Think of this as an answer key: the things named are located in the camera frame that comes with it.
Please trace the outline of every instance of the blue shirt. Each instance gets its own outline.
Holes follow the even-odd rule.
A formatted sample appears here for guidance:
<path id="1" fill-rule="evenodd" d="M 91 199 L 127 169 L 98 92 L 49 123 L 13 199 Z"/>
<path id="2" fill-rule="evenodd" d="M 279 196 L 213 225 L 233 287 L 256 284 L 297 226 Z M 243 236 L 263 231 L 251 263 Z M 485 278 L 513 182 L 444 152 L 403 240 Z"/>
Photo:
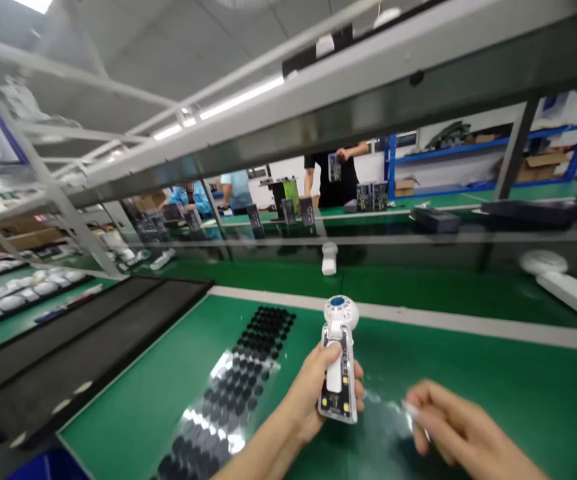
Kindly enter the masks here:
<path id="1" fill-rule="evenodd" d="M 204 192 L 204 187 L 202 182 L 196 180 L 193 182 L 193 200 L 195 201 L 195 207 L 197 211 L 202 214 L 203 217 L 212 217 L 211 204 L 207 198 L 207 194 Z M 169 197 L 169 203 L 181 203 L 182 205 L 189 204 L 189 196 L 187 195 L 186 189 L 182 187 L 174 187 L 173 193 Z"/>
<path id="2" fill-rule="evenodd" d="M 251 192 L 249 191 L 249 176 L 246 170 L 225 173 L 220 177 L 220 182 L 222 185 L 225 183 L 232 185 L 229 207 L 232 209 L 243 209 L 253 204 Z"/>

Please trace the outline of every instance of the shelf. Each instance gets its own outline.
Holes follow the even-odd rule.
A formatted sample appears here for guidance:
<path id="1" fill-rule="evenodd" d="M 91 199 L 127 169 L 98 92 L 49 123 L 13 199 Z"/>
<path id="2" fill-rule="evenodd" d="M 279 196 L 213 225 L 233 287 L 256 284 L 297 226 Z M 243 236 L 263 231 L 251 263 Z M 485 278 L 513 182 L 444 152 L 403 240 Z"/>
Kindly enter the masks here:
<path id="1" fill-rule="evenodd" d="M 539 180 L 533 182 L 514 183 L 513 188 L 535 187 L 537 185 L 549 185 L 551 183 L 564 183 L 564 182 L 566 182 L 566 180 L 563 178 L 552 180 Z M 495 182 L 488 182 L 479 187 L 472 187 L 472 188 L 453 183 L 450 185 L 437 185 L 435 187 L 418 188 L 415 189 L 415 195 L 409 195 L 408 197 L 396 197 L 395 201 L 397 201 L 398 199 L 407 199 L 415 197 L 435 197 L 439 195 L 455 195 L 456 193 L 476 193 L 489 190 L 495 190 Z"/>
<path id="2" fill-rule="evenodd" d="M 546 129 L 546 130 L 539 130 L 535 132 L 531 132 L 528 134 L 528 139 L 538 139 L 538 138 L 545 138 L 550 137 L 551 135 L 561 135 L 567 131 L 575 131 L 577 130 L 577 125 L 568 125 L 565 127 L 559 127 L 556 129 Z M 489 149 L 494 147 L 500 147 L 506 145 L 508 143 L 509 138 L 504 137 L 497 140 L 493 140 L 486 143 L 475 143 L 473 145 L 462 145 L 461 147 L 449 148 L 449 149 L 441 149 L 441 150 L 433 150 L 424 153 L 417 153 L 415 155 L 407 155 L 406 157 L 401 157 L 395 159 L 395 165 L 400 163 L 409 163 L 413 161 L 420 161 L 430 158 L 437 158 L 437 157 L 445 157 L 449 155 L 457 155 L 459 153 L 467 153 L 476 150 L 483 150 Z"/>

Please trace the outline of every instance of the storage rack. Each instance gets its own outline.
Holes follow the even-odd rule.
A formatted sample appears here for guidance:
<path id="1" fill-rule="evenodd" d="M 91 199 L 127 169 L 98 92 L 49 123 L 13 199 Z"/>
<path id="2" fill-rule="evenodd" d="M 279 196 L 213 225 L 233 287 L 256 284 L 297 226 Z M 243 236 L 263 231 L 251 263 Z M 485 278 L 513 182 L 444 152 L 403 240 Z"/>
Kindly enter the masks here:
<path id="1" fill-rule="evenodd" d="M 577 131 L 577 125 L 567 125 L 554 129 L 545 129 L 531 132 L 528 134 L 527 138 L 529 140 L 541 139 L 551 137 L 553 135 L 561 135 L 562 133 L 569 131 Z M 461 145 L 459 147 L 446 148 L 440 150 L 432 150 L 413 155 L 407 155 L 406 157 L 396 159 L 395 153 L 397 145 L 397 136 L 395 134 L 389 135 L 388 137 L 384 138 L 384 174 L 385 174 L 384 179 L 388 180 L 389 200 L 395 200 L 395 182 L 394 182 L 395 165 L 419 162 L 427 159 L 447 159 L 447 160 L 455 159 L 460 154 L 470 153 L 479 150 L 489 150 L 496 147 L 503 147 L 508 144 L 509 140 L 510 140 L 509 137 L 504 137 L 495 139 L 490 142 L 475 143 L 473 145 Z M 535 185 L 547 185 L 549 183 L 565 183 L 573 181 L 575 179 L 575 176 L 577 175 L 577 144 L 573 147 L 573 150 L 574 154 L 568 164 L 566 173 L 562 178 L 553 180 L 516 183 L 513 185 L 513 187 L 531 187 Z M 484 185 L 479 185 L 477 187 L 464 187 L 462 185 L 441 185 L 438 187 L 426 187 L 417 189 L 414 195 L 399 198 L 402 199 L 402 198 L 415 198 L 415 197 L 432 197 L 435 195 L 489 191 L 495 189 L 495 184 L 496 183 L 494 181 L 491 181 L 485 183 Z"/>

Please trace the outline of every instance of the gray metal beam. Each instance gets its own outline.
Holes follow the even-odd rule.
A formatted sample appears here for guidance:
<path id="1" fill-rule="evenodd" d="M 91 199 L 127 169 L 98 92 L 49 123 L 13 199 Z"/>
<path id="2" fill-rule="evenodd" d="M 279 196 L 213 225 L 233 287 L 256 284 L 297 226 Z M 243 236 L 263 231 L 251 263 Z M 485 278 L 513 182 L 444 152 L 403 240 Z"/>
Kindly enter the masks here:
<path id="1" fill-rule="evenodd" d="M 513 123 L 513 130 L 511 131 L 508 140 L 508 146 L 502 161 L 500 174 L 495 185 L 495 192 L 493 200 L 505 200 L 510 194 L 510 189 L 517 178 L 517 174 L 522 167 L 524 161 L 524 147 L 530 132 L 530 126 L 535 118 L 537 111 L 538 97 L 529 99 L 525 104 L 521 114 Z"/>

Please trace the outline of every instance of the finger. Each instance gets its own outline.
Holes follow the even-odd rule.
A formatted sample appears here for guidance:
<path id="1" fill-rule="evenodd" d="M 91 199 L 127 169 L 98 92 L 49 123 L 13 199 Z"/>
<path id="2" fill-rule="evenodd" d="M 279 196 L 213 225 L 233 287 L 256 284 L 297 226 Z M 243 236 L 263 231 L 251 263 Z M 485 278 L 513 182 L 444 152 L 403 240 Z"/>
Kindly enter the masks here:
<path id="1" fill-rule="evenodd" d="M 406 401 L 418 409 L 433 405 L 444 412 L 451 423 L 472 424 L 474 405 L 432 380 L 424 380 L 406 394 Z"/>
<path id="2" fill-rule="evenodd" d="M 335 341 L 330 343 L 325 349 L 318 354 L 317 362 L 319 367 L 324 371 L 330 367 L 330 364 L 336 361 L 342 355 L 342 345 Z"/>
<path id="3" fill-rule="evenodd" d="M 366 392 L 364 392 L 364 385 L 362 385 L 362 382 L 360 382 L 359 380 L 355 381 L 355 397 L 362 399 L 364 398 L 364 395 L 366 394 Z"/>
<path id="4" fill-rule="evenodd" d="M 429 409 L 423 409 L 415 420 L 416 423 L 426 429 L 438 448 L 444 451 L 444 454 L 450 454 L 454 459 L 459 461 L 468 469 L 471 464 L 471 448 L 451 427 L 446 419 L 441 418 L 435 412 Z"/>
<path id="5" fill-rule="evenodd" d="M 364 370 L 362 369 L 362 365 L 360 365 L 357 360 L 353 361 L 353 370 L 355 373 L 355 378 L 357 379 L 364 378 Z"/>
<path id="6" fill-rule="evenodd" d="M 424 429 L 416 423 L 413 424 L 413 441 L 415 442 L 415 449 L 424 457 L 428 453 L 428 438 L 426 438 Z"/>

